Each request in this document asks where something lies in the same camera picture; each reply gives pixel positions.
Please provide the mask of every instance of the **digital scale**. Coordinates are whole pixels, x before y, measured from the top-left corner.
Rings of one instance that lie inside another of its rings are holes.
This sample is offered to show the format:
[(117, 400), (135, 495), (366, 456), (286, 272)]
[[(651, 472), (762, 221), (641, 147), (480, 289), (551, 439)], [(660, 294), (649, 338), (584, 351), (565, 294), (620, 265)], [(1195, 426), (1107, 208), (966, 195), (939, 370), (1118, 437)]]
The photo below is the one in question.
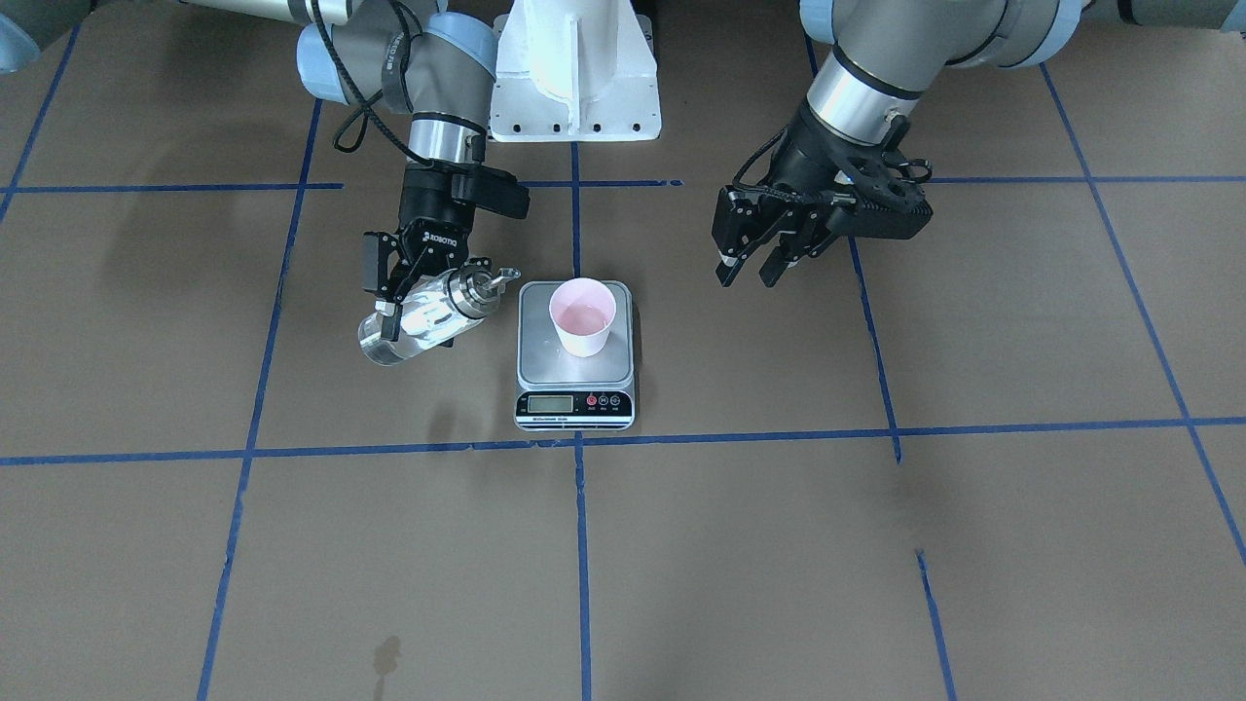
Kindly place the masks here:
[(520, 289), (515, 425), (523, 431), (623, 431), (635, 422), (632, 291), (604, 281), (618, 304), (601, 352), (577, 359), (558, 340), (549, 298), (561, 281)]

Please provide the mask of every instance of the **clear glass bottle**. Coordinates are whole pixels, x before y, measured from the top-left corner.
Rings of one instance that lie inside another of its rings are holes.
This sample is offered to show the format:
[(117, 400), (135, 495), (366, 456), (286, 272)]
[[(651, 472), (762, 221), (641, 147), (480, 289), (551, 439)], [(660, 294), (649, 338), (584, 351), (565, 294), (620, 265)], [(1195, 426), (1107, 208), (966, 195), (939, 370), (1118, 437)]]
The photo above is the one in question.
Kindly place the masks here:
[(384, 316), (373, 311), (359, 324), (359, 346), (379, 366), (396, 366), (473, 327), (501, 303), (506, 283), (520, 276), (515, 268), (468, 263), (414, 288), (402, 301), (397, 340), (381, 337)]

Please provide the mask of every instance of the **blue tape line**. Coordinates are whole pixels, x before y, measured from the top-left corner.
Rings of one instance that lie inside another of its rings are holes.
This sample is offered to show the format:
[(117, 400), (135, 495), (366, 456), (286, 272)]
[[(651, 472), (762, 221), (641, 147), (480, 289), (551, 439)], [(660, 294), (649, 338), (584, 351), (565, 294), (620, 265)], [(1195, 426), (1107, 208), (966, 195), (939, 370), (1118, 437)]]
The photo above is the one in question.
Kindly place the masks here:
[(576, 432), (576, 534), (579, 548), (579, 695), (593, 699), (593, 646), (588, 601), (588, 517), (584, 504), (584, 435)]
[[(321, 101), (312, 106), (312, 123), (308, 126), (307, 144), (303, 149), (303, 168), (299, 172), (299, 184), (307, 184), (312, 169), (312, 153), (315, 151), (315, 134), (320, 125)], [(259, 380), (255, 383), (255, 402), (250, 416), (250, 430), (247, 433), (247, 457), (243, 458), (238, 473), (238, 491), (234, 494), (233, 517), (229, 519), (229, 538), (226, 540), (226, 562), (221, 568), (221, 581), (217, 584), (217, 599), (212, 610), (212, 626), (208, 629), (208, 645), (203, 654), (203, 670), (199, 672), (197, 701), (207, 701), (208, 687), (212, 684), (212, 666), (216, 662), (217, 642), (221, 639), (221, 623), (226, 613), (226, 598), (229, 594), (229, 578), (233, 575), (234, 553), (238, 548), (238, 533), (242, 529), (243, 497), (250, 483), (250, 468), (254, 461), (255, 441), (259, 437), (259, 420), (264, 411), (264, 396), (268, 390), (268, 375), (273, 367), (273, 347), (277, 344), (277, 327), (282, 320), (282, 294), (285, 289), (285, 275), (290, 269), (290, 256), (294, 240), (298, 237), (299, 218), (303, 214), (303, 200), (307, 189), (298, 188), (294, 195), (294, 209), (290, 212), (290, 227), (285, 234), (285, 253), (282, 255), (282, 270), (277, 278), (277, 291), (273, 294), (273, 311), (268, 321), (268, 339), (264, 341), (264, 361), (259, 367)]]
[(582, 179), (579, 187), (683, 187), (682, 179)]
[(934, 601), (934, 593), (931, 590), (925, 550), (917, 552), (917, 568), (922, 572), (922, 589), (926, 590), (926, 610), (931, 615), (931, 629), (934, 631), (934, 647), (938, 649), (938, 666), (943, 670), (943, 689), (947, 691), (947, 701), (956, 701), (956, 681), (952, 679), (952, 662), (947, 657), (943, 621), (938, 616), (938, 604)]
[(1190, 423), (1197, 427), (1204, 426), (1246, 426), (1246, 417), (1216, 417), (1204, 420), (1191, 420)]
[(0, 222), (2, 222), (5, 214), (9, 213), (9, 204), (12, 203), (17, 183), (21, 182), (21, 173), (26, 171), (26, 163), (30, 161), (30, 152), (35, 148), (35, 141), (39, 138), (39, 129), (44, 128), (44, 118), (47, 117), (47, 110), (52, 106), (52, 98), (56, 97), (56, 90), (61, 86), (61, 78), (65, 77), (65, 66), (70, 64), (70, 56), (74, 55), (74, 46), (77, 45), (77, 35), (81, 29), (82, 25), (75, 25), (74, 30), (70, 31), (70, 39), (65, 44), (65, 52), (61, 54), (61, 62), (56, 66), (56, 73), (52, 76), (51, 85), (47, 86), (47, 95), (44, 96), (44, 103), (39, 106), (39, 115), (35, 116), (35, 123), (30, 126), (30, 134), (26, 136), (26, 146), (22, 147), (21, 158), (17, 159), (17, 167), (12, 171), (12, 178), (9, 179), (9, 192), (6, 192), (4, 199), (0, 200)]
[(1090, 431), (1129, 431), (1144, 428), (1182, 428), (1185, 420), (1136, 420), (1123, 422), (1065, 422), (1035, 425), (982, 425), (901, 428), (900, 436), (991, 436), (998, 433), (1062, 433)]
[(222, 184), (51, 184), (16, 187), (24, 194), (76, 193), (76, 192), (242, 192), (268, 189), (341, 189), (340, 182), (255, 182)]
[(526, 179), (520, 184), (528, 188), (552, 187), (683, 187), (682, 179)]
[(964, 176), (964, 177), (932, 177), (932, 184), (1014, 184), (1014, 183), (1054, 183), (1054, 182), (1085, 182), (1078, 176)]
[(1151, 321), (1151, 314), (1146, 310), (1146, 304), (1143, 301), (1143, 293), (1138, 286), (1138, 281), (1134, 279), (1133, 270), (1129, 268), (1129, 260), (1125, 258), (1125, 250), (1120, 245), (1120, 239), (1116, 237), (1116, 229), (1111, 223), (1111, 217), (1108, 215), (1108, 207), (1104, 204), (1103, 197), (1099, 194), (1099, 186), (1095, 184), (1095, 181), (1090, 174), (1090, 164), (1087, 162), (1085, 153), (1082, 151), (1082, 144), (1078, 142), (1078, 134), (1073, 129), (1073, 122), (1069, 120), (1069, 115), (1064, 108), (1064, 102), (1060, 100), (1060, 93), (1055, 88), (1052, 73), (1047, 70), (1047, 64), (1040, 64), (1039, 68), (1043, 71), (1043, 80), (1047, 81), (1047, 88), (1052, 93), (1052, 100), (1055, 101), (1055, 108), (1060, 112), (1060, 121), (1064, 122), (1064, 129), (1069, 133), (1069, 142), (1073, 143), (1073, 152), (1077, 153), (1078, 162), (1082, 164), (1082, 172), (1085, 174), (1087, 184), (1090, 186), (1090, 193), (1094, 195), (1095, 205), (1099, 208), (1099, 217), (1103, 219), (1104, 228), (1108, 229), (1108, 238), (1111, 240), (1111, 248), (1116, 253), (1116, 260), (1120, 263), (1120, 269), (1125, 274), (1125, 281), (1129, 283), (1129, 291), (1134, 295), (1134, 303), (1138, 305), (1138, 313), (1141, 314), (1143, 322), (1146, 325), (1146, 332), (1150, 335), (1151, 344), (1155, 346), (1155, 355), (1159, 357), (1160, 366), (1164, 369), (1164, 377), (1168, 379), (1169, 388), (1172, 391), (1172, 398), (1176, 401), (1177, 410), (1180, 410), (1181, 418), (1185, 421), (1186, 430), (1190, 433), (1190, 441), (1194, 442), (1194, 448), (1199, 454), (1199, 462), (1202, 464), (1202, 472), (1207, 476), (1207, 482), (1211, 484), (1211, 492), (1216, 497), (1220, 513), (1225, 519), (1225, 524), (1229, 527), (1229, 533), (1232, 535), (1234, 545), (1237, 548), (1237, 554), (1241, 557), (1242, 565), (1246, 565), (1246, 543), (1242, 542), (1241, 530), (1237, 528), (1237, 520), (1234, 518), (1232, 509), (1229, 508), (1229, 502), (1225, 499), (1224, 491), (1220, 488), (1220, 481), (1216, 478), (1216, 472), (1211, 468), (1211, 461), (1207, 459), (1207, 454), (1202, 448), (1202, 440), (1199, 438), (1199, 430), (1195, 428), (1195, 423), (1190, 417), (1190, 410), (1185, 403), (1185, 397), (1181, 395), (1181, 388), (1176, 383), (1176, 375), (1169, 365), (1168, 355), (1164, 352), (1164, 345), (1160, 342), (1159, 332), (1155, 330), (1155, 324)]
[(1246, 176), (1093, 176), (1095, 182), (1246, 182)]
[(90, 466), (106, 463), (163, 463), (169, 461), (226, 461), (245, 457), (245, 451), (169, 451), (166, 453), (95, 453), (86, 456), (15, 456), (0, 458), (0, 467)]
[(217, 598), (212, 606), (212, 625), (208, 629), (208, 647), (203, 654), (203, 670), (199, 672), (199, 689), (196, 701), (207, 701), (208, 686), (212, 684), (212, 666), (217, 661), (217, 642), (221, 639), (221, 623), (226, 615), (226, 595), (229, 593), (229, 578), (233, 575), (234, 553), (238, 548), (238, 532), (242, 528), (242, 498), (250, 482), (249, 457), (243, 458), (238, 474), (238, 491), (234, 493), (233, 515), (229, 518), (229, 538), (226, 540), (226, 563), (221, 568), (221, 580), (217, 583)]
[(569, 440), (480, 441), (464, 443), (391, 443), (385, 446), (330, 446), (324, 448), (257, 448), (257, 458), (323, 458), (330, 456), (392, 456), (406, 453), (460, 453), (466, 451), (526, 451), (530, 448), (569, 448)]
[(1078, 136), (1073, 131), (1073, 122), (1069, 121), (1069, 113), (1064, 110), (1064, 102), (1060, 100), (1060, 93), (1055, 90), (1055, 83), (1052, 81), (1052, 73), (1047, 70), (1047, 64), (1039, 64), (1038, 67), (1043, 72), (1043, 80), (1047, 81), (1047, 88), (1052, 93), (1052, 98), (1055, 101), (1055, 108), (1060, 113), (1060, 121), (1064, 122), (1064, 131), (1069, 134), (1069, 142), (1073, 144), (1073, 152), (1078, 157), (1078, 163), (1082, 164), (1082, 173), (1085, 176), (1085, 183), (1090, 187), (1090, 194), (1094, 197), (1095, 205), (1099, 208), (1099, 218), (1103, 220), (1103, 225), (1108, 230), (1108, 238), (1111, 242), (1111, 248), (1116, 253), (1116, 261), (1120, 264), (1120, 269), (1125, 275), (1125, 283), (1129, 285), (1129, 291), (1134, 296), (1134, 304), (1138, 306), (1138, 313), (1143, 316), (1143, 322), (1146, 325), (1146, 334), (1150, 336), (1151, 345), (1155, 347), (1155, 355), (1159, 357), (1160, 366), (1164, 370), (1164, 377), (1168, 379), (1169, 390), (1172, 392), (1172, 398), (1176, 401), (1177, 410), (1181, 412), (1181, 418), (1189, 422), (1190, 410), (1185, 405), (1185, 397), (1181, 395), (1181, 388), (1176, 385), (1176, 376), (1172, 374), (1172, 367), (1169, 365), (1168, 355), (1164, 352), (1164, 345), (1160, 342), (1160, 336), (1155, 330), (1155, 324), (1151, 322), (1151, 314), (1146, 310), (1146, 304), (1143, 301), (1143, 293), (1138, 288), (1138, 281), (1134, 280), (1134, 273), (1129, 268), (1129, 260), (1125, 259), (1125, 250), (1121, 248), (1120, 239), (1116, 237), (1116, 228), (1111, 223), (1111, 217), (1108, 215), (1108, 207), (1103, 203), (1103, 197), (1099, 194), (1099, 187), (1090, 176), (1090, 164), (1087, 162), (1085, 153), (1082, 151), (1082, 143), (1078, 141)]
[(841, 431), (785, 431), (773, 433), (685, 433), (674, 436), (608, 436), (586, 438), (584, 446), (659, 446), (685, 443), (761, 443), (768, 441), (831, 441), (842, 438), (888, 438), (885, 428)]
[(856, 239), (849, 238), (849, 250), (852, 253), (852, 269), (857, 273), (857, 284), (861, 288), (861, 309), (865, 311), (865, 325), (870, 329), (870, 340), (873, 342), (873, 362), (878, 369), (878, 390), (882, 391), (882, 408), (887, 413), (887, 431), (891, 432), (891, 448), (896, 453), (896, 464), (905, 461), (905, 451), (900, 446), (900, 432), (896, 428), (896, 411), (891, 405), (891, 390), (887, 386), (887, 369), (882, 365), (882, 346), (878, 345), (878, 331), (873, 325), (873, 311), (870, 309), (870, 291), (865, 286), (865, 270), (861, 269), (861, 253), (857, 250)]
[(1229, 508), (1225, 491), (1220, 488), (1220, 478), (1216, 477), (1216, 471), (1211, 468), (1211, 459), (1207, 458), (1207, 452), (1202, 447), (1202, 438), (1199, 437), (1199, 431), (1194, 428), (1192, 422), (1186, 427), (1186, 431), (1190, 433), (1190, 441), (1194, 442), (1194, 449), (1199, 454), (1202, 473), (1207, 476), (1207, 482), (1211, 483), (1211, 493), (1216, 496), (1216, 504), (1220, 506), (1220, 513), (1225, 517), (1225, 523), (1229, 525), (1229, 534), (1232, 535), (1234, 545), (1237, 547), (1237, 557), (1241, 559), (1242, 565), (1246, 565), (1246, 542), (1242, 540), (1242, 532), (1237, 528), (1237, 519), (1234, 518), (1234, 512)]
[[(1096, 431), (1134, 431), (1149, 428), (1184, 428), (1246, 426), (1246, 417), (1200, 417), (1185, 420), (1130, 420), (1119, 422), (1067, 422), (1033, 425), (974, 425), (943, 427), (907, 427), (797, 431), (774, 433), (704, 433), (672, 436), (603, 436), (586, 438), (584, 446), (654, 446), (685, 443), (763, 443), (776, 441), (837, 441), (852, 438), (890, 438), (892, 433), (901, 437), (917, 436), (993, 436), (1007, 433), (1082, 433)], [(526, 451), (532, 448), (571, 448), (571, 438), (549, 438), (540, 441), (481, 441), (462, 443), (394, 443), (384, 446), (325, 446), (298, 448), (255, 448), (247, 451), (183, 451), (167, 453), (106, 453), (77, 456), (15, 456), (0, 457), (0, 467), (22, 466), (61, 466), (91, 463), (141, 463), (167, 461), (222, 461), (238, 459), (248, 454), (253, 458), (319, 458), (333, 456), (380, 456), (405, 453), (457, 453), (464, 451)]]
[(571, 142), (571, 268), (579, 276), (579, 143)]

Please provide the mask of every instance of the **light blue joint cap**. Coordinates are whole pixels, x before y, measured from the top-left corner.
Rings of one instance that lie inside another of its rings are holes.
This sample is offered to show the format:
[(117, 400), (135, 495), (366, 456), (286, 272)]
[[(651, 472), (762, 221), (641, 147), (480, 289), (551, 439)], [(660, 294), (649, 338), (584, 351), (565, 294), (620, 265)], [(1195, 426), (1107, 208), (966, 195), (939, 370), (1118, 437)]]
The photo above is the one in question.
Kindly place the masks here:
[(814, 41), (835, 44), (834, 12), (835, 0), (800, 0), (800, 24), (805, 25), (805, 34)]
[(497, 36), (487, 24), (460, 12), (437, 12), (425, 31), (454, 44), (497, 77)]
[[(333, 39), (333, 25), (326, 25), (325, 29), (329, 30), (329, 37)], [(333, 65), (329, 50), (325, 49), (320, 31), (314, 24), (303, 27), (294, 59), (299, 65), (303, 87), (307, 87), (308, 92), (320, 100), (348, 103), (346, 93), (343, 92), (341, 81), (338, 78), (338, 66)]]
[(1025, 68), (1037, 66), (1050, 59), (1073, 39), (1073, 32), (1077, 31), (1079, 21), (1082, 21), (1082, 0), (1060, 0), (1060, 4), (1055, 7), (1055, 21), (1052, 22), (1052, 29), (1047, 32), (1043, 42), (1038, 45), (1038, 49), (1028, 59), (1019, 64), (1006, 66), (1006, 68)]
[(17, 22), (0, 14), (0, 73), (11, 73), (39, 57), (41, 51)]
[(1246, 0), (1237, 0), (1220, 31), (1246, 31)]

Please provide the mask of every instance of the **paper cup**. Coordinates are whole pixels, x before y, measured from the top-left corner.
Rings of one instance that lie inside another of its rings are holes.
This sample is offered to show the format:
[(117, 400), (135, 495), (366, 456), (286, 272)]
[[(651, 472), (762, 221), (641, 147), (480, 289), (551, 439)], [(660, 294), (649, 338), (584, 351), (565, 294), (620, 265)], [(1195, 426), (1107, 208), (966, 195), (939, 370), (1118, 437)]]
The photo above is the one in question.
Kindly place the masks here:
[(618, 310), (614, 293), (587, 276), (568, 279), (549, 296), (549, 318), (567, 352), (587, 359), (601, 352)]

